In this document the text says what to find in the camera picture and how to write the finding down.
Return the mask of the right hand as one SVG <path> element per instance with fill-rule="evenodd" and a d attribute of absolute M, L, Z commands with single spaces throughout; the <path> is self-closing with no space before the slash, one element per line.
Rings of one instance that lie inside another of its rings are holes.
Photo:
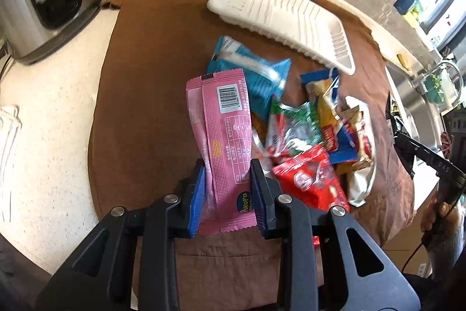
<path fill-rule="evenodd" d="M 437 229 L 435 237 L 440 241 L 451 238 L 463 224 L 463 208 L 461 204 L 454 207 L 451 204 L 440 201 L 438 192 L 434 193 L 430 203 L 424 210 L 420 228 L 423 233 L 431 231 L 434 227 L 437 217 L 441 219 L 440 227 Z"/>

